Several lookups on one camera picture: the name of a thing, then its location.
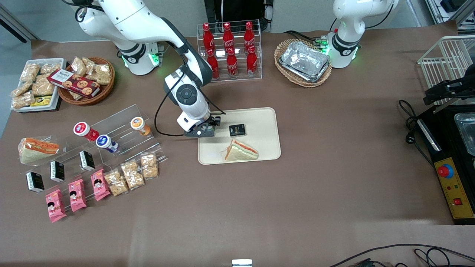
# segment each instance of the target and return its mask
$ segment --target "red emergency stop button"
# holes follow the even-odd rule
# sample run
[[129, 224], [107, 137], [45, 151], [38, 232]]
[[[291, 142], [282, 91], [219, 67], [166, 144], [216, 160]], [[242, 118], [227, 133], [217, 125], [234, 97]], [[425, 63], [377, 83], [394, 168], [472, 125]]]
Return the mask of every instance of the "red emergency stop button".
[[454, 169], [449, 164], [444, 164], [437, 168], [437, 173], [442, 177], [450, 179], [454, 176]]

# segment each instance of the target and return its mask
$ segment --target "brown tabletop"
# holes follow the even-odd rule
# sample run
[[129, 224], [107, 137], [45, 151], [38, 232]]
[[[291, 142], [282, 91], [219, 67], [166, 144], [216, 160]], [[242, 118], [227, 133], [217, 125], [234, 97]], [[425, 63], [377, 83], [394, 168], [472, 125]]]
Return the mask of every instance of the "brown tabletop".
[[[63, 103], [58, 112], [10, 115], [0, 144], [1, 265], [223, 267], [251, 258], [256, 267], [325, 267], [393, 243], [473, 255], [475, 227], [452, 225], [433, 169], [404, 142], [406, 117], [397, 108], [399, 99], [418, 112], [426, 108], [416, 61], [446, 35], [456, 35], [454, 23], [368, 30], [349, 67], [304, 89], [274, 66], [274, 49], [290, 36], [264, 33], [262, 80], [213, 83], [204, 91], [225, 110], [274, 108], [278, 160], [204, 166], [196, 139], [159, 136], [168, 156], [160, 178], [54, 224], [44, 198], [27, 191], [19, 174], [26, 170], [18, 161], [20, 139], [65, 137], [78, 121], [95, 123], [135, 103], [153, 116], [164, 77], [181, 61], [170, 49], [163, 67], [134, 76], [111, 42], [33, 42], [34, 58], [110, 60], [116, 85], [94, 106]], [[180, 112], [167, 101], [159, 127], [179, 133]], [[416, 264], [410, 248], [367, 257]]]

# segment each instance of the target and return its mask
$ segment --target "wicker basket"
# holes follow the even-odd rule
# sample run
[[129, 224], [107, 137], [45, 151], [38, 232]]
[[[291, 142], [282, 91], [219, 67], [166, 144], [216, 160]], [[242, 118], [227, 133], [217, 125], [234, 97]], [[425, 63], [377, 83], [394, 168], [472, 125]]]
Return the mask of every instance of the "wicker basket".
[[287, 47], [290, 45], [290, 43], [292, 42], [296, 42], [296, 41], [301, 41], [303, 42], [304, 44], [306, 44], [308, 47], [310, 48], [313, 48], [315, 50], [317, 50], [317, 47], [314, 46], [313, 44], [307, 42], [307, 41], [304, 41], [304, 40], [298, 40], [298, 39], [289, 39], [289, 40], [286, 40], [286, 41], [283, 41], [282, 43], [280, 43], [280, 45], [277, 46], [275, 52], [274, 52], [274, 62], [275, 62], [275, 66], [279, 69], [279, 71], [287, 78], [289, 79], [289, 81], [293, 82], [294, 84], [296, 85], [300, 85], [302, 87], [306, 87], [306, 88], [312, 88], [312, 87], [317, 87], [319, 85], [321, 85], [327, 78], [328, 76], [330, 76], [330, 73], [332, 73], [332, 65], [330, 63], [330, 65], [328, 66], [328, 68], [325, 70], [325, 72], [323, 73], [323, 75], [320, 77], [320, 79], [316, 82], [316, 83], [310, 83], [306, 80], [304, 80], [302, 77], [298, 76], [297, 74], [291, 72], [290, 70], [282, 67], [280, 64], [279, 64], [279, 58], [280, 56], [287, 50]]
[[[101, 102], [102, 100], [104, 100], [112, 91], [112, 88], [114, 86], [114, 78], [115, 78], [115, 71], [114, 71], [114, 66], [112, 66], [112, 64], [103, 59], [103, 58], [100, 58], [100, 57], [90, 57], [89, 58], [90, 60], [92, 60], [94, 63], [96, 64], [108, 64], [109, 65], [109, 69], [111, 70], [111, 82], [106, 85], [106, 86], [101, 86], [101, 90], [100, 92], [94, 96], [93, 98], [81, 98], [79, 100], [74, 100], [73, 96], [69, 93], [68, 90], [64, 89], [64, 88], [59, 88], [58, 87], [58, 93], [59, 93], [59, 96], [66, 102], [70, 103], [70, 104], [73, 104], [73, 105], [94, 105], [94, 104], [97, 104], [99, 102]], [[66, 68], [67, 71], [71, 71], [71, 65], [69, 65], [67, 68]]]

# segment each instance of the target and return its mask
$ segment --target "red glass bottle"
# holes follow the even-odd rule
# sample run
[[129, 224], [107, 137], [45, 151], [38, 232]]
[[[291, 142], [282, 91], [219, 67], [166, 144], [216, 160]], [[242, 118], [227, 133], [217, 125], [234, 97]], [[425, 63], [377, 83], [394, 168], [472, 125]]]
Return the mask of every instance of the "red glass bottle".
[[246, 22], [246, 32], [244, 33], [244, 54], [247, 55], [249, 47], [254, 46], [254, 32], [252, 31], [252, 22]]
[[238, 59], [234, 55], [234, 48], [229, 50], [228, 58], [226, 62], [228, 64], [228, 75], [231, 79], [236, 79], [238, 77]]
[[216, 81], [219, 79], [219, 68], [218, 68], [218, 61], [216, 60], [216, 58], [214, 57], [214, 52], [213, 50], [207, 50], [206, 51], [207, 55], [208, 55], [208, 58], [206, 59], [206, 61], [209, 63], [209, 65], [211, 66], [211, 70], [213, 70], [213, 78], [212, 80], [213, 81]]
[[203, 23], [203, 44], [205, 46], [206, 52], [208, 52], [208, 50], [214, 52], [214, 37], [209, 30], [208, 23]]
[[232, 54], [234, 54], [234, 36], [231, 33], [231, 24], [229, 22], [225, 22], [223, 27], [223, 43], [226, 55], [230, 55], [230, 51], [232, 51]]
[[247, 55], [247, 76], [255, 77], [257, 75], [257, 56], [256, 47], [249, 47], [249, 54]]

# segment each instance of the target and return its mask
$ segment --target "wrapped sandwich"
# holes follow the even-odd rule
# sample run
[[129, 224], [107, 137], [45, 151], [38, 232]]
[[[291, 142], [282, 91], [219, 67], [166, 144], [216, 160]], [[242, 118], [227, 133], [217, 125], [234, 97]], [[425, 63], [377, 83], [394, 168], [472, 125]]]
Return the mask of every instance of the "wrapped sandwich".
[[59, 145], [34, 138], [23, 138], [18, 145], [20, 162], [28, 164], [55, 155], [59, 152]]
[[254, 148], [239, 142], [236, 139], [226, 149], [227, 153], [224, 160], [229, 161], [251, 161], [259, 157], [259, 153]]

